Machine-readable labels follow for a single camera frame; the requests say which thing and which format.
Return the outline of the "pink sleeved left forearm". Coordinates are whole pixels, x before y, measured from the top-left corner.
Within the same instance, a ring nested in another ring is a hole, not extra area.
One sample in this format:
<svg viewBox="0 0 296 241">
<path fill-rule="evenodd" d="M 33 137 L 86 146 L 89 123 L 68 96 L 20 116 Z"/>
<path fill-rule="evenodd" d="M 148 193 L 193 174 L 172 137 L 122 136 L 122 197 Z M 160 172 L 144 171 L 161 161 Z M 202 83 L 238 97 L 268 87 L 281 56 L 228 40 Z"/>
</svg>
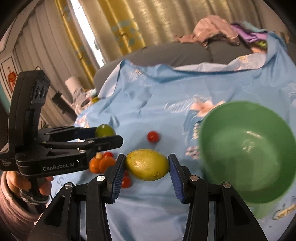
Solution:
<svg viewBox="0 0 296 241">
<path fill-rule="evenodd" d="M 1 240 L 27 240 L 41 214 L 8 188 L 6 173 L 1 175 Z"/>
</svg>

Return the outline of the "person's left hand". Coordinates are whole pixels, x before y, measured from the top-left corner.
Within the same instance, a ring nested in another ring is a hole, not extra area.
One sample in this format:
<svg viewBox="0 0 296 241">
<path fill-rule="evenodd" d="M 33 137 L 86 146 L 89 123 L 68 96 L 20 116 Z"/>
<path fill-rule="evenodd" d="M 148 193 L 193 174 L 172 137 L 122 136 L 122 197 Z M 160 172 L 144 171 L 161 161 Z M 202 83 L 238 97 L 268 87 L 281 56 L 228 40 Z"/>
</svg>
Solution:
<svg viewBox="0 0 296 241">
<path fill-rule="evenodd" d="M 42 195 L 49 196 L 51 193 L 52 184 L 54 180 L 53 176 L 46 177 L 46 181 L 39 186 L 39 191 Z M 32 187 L 29 180 L 25 177 L 18 174 L 16 171 L 8 171 L 6 173 L 6 182 L 8 188 L 15 193 L 17 196 L 20 196 L 20 190 L 29 191 Z"/>
</svg>

